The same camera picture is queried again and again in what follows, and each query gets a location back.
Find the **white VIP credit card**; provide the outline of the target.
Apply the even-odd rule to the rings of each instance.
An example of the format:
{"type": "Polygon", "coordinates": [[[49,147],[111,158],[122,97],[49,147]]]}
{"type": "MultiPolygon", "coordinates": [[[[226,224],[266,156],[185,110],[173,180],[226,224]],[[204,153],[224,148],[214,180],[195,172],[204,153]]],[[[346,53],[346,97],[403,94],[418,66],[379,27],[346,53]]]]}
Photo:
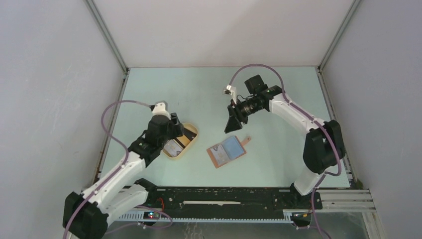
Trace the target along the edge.
{"type": "Polygon", "coordinates": [[[211,158],[217,168],[229,162],[228,154],[221,144],[211,147],[210,153],[212,155],[211,158]]]}

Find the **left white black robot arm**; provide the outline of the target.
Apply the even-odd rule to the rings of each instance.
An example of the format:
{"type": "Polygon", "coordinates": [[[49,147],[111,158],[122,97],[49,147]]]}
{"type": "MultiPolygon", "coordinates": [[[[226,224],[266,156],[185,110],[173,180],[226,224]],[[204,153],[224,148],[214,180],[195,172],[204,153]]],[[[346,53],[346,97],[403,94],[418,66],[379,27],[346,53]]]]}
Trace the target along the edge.
{"type": "Polygon", "coordinates": [[[63,238],[71,233],[80,239],[101,239],[110,225],[130,209],[154,206],[155,191],[138,183],[127,191],[122,189],[161,154],[169,140],[182,136],[183,128],[176,113],[154,114],[148,128],[130,145],[118,165],[82,193],[67,196],[63,238]]]}

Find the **yellow oval tray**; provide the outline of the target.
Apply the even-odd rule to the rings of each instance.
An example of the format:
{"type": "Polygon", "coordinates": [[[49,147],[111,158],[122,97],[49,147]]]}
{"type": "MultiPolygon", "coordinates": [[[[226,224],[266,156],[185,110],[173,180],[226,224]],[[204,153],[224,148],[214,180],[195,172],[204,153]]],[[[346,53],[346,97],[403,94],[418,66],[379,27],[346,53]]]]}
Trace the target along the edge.
{"type": "Polygon", "coordinates": [[[198,139],[199,131],[192,123],[185,122],[183,127],[184,134],[181,137],[169,140],[162,149],[164,155],[171,160],[179,160],[198,139]]]}

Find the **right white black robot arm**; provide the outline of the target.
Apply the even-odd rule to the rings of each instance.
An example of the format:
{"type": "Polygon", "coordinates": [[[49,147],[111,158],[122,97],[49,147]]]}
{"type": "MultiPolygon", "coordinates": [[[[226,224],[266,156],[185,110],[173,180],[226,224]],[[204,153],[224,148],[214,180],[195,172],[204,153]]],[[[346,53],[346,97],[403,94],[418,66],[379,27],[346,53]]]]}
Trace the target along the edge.
{"type": "Polygon", "coordinates": [[[324,175],[330,174],[334,167],[337,167],[338,174],[341,173],[341,160],[346,152],[340,124],[308,113],[292,101],[281,87],[268,87],[260,75],[246,80],[245,85],[250,95],[242,101],[237,99],[234,86],[227,85],[223,91],[231,96],[224,132],[242,129],[250,115],[266,110],[281,117],[301,133],[305,137],[305,167],[293,183],[295,191],[290,193],[289,200],[295,208],[302,208],[309,202],[309,193],[319,186],[324,175]]]}

